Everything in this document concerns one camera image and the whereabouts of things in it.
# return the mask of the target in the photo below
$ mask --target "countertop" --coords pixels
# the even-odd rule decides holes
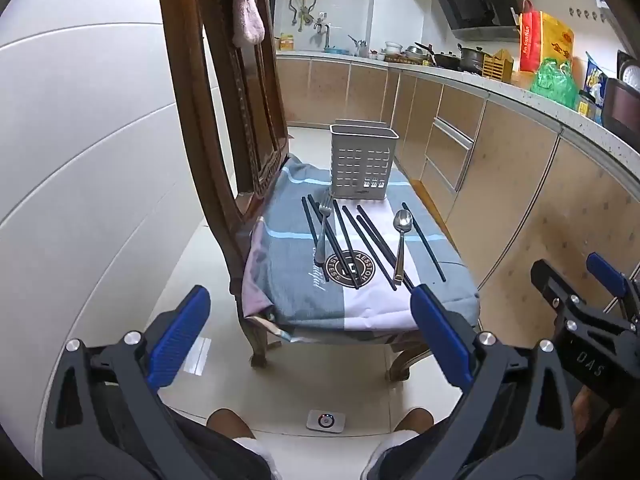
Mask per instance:
[[[508,100],[515,101],[532,108],[533,110],[539,111],[540,113],[558,121],[568,129],[577,132],[579,135],[599,147],[603,152],[608,153],[613,159],[626,168],[626,170],[635,177],[636,180],[640,181],[640,153],[636,152],[636,150],[626,142],[615,136],[606,128],[600,126],[598,123],[583,117],[574,110],[517,86],[487,79],[468,72],[455,72],[453,70],[446,70],[431,66],[387,63],[385,61],[355,56],[344,56],[342,54],[327,54],[325,52],[307,50],[279,50],[276,51],[276,55],[278,57],[295,57],[302,59],[340,60],[344,62],[378,66],[380,68],[395,68],[397,70],[402,70],[403,72],[424,74],[425,76],[434,76],[437,78],[457,81],[459,83],[468,84],[487,92],[500,95]]]

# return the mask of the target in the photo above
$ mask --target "blue and white cloth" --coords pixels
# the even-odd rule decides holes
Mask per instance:
[[[273,195],[252,232],[252,244],[242,282],[242,310],[245,317],[273,321],[271,330],[288,340],[314,342],[391,342],[390,336],[417,330],[411,316],[410,295],[404,286],[393,291],[379,269],[358,290],[334,281],[326,282],[314,265],[314,242],[309,232],[301,197],[311,194],[316,202],[326,195],[328,170],[303,164],[291,156],[275,184]],[[338,200],[354,218],[361,205],[386,243],[395,252],[398,232],[393,228],[395,212],[402,202],[411,209],[447,278],[442,282],[429,253],[414,231],[405,236],[404,270],[415,285],[426,283],[447,310],[458,312],[476,325],[479,315],[478,290],[472,277],[415,194],[408,180],[392,170],[384,200]],[[313,211],[316,232],[319,223]],[[342,213],[353,249],[369,250]],[[328,220],[343,249],[347,245],[335,213]],[[391,265],[378,253],[387,272]]]

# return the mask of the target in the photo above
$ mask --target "kitchen counter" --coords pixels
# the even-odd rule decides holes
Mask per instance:
[[[638,275],[640,155],[595,122],[465,72],[322,52],[276,62],[287,124],[348,118],[398,133],[395,161],[424,186],[478,285],[483,329],[501,341],[553,335],[555,312],[531,285],[536,260],[601,308],[615,302],[588,254]]]
[[[411,73],[418,77],[437,78],[449,82],[457,82],[470,87],[481,89],[508,100],[523,104],[546,116],[558,121],[563,126],[577,132],[589,142],[598,146],[603,152],[608,153],[613,159],[618,161],[637,180],[640,180],[640,154],[631,148],[626,142],[619,139],[606,128],[591,121],[569,108],[562,106],[550,99],[533,94],[517,86],[502,83],[485,77],[480,77],[468,72],[455,72],[443,68],[430,66],[412,66],[398,63],[387,63],[375,59],[365,59],[355,56],[344,56],[341,54],[327,54],[313,51],[277,51],[280,59],[317,59],[327,61],[341,61],[350,64],[372,66],[377,68],[392,68],[405,73]]]

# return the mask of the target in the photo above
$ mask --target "tiled floor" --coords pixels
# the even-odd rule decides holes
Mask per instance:
[[[289,132],[292,153],[329,167],[327,130]],[[252,369],[222,252],[204,223],[185,248],[151,319],[175,308],[195,284],[211,295],[212,315],[200,334],[211,339],[209,352],[202,374],[181,371],[161,390],[162,400],[203,424],[218,408],[234,410],[269,447],[285,480],[357,479],[383,435],[409,409],[423,406],[441,420],[459,398],[433,357],[414,365],[407,382],[386,383],[393,355],[385,346],[284,344],[270,352],[267,369]],[[306,416],[312,409],[345,413],[344,432],[308,430]]]

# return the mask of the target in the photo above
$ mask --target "plastic utensil caddy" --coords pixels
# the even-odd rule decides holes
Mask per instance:
[[[382,200],[399,137],[385,123],[337,120],[331,130],[334,198]]]

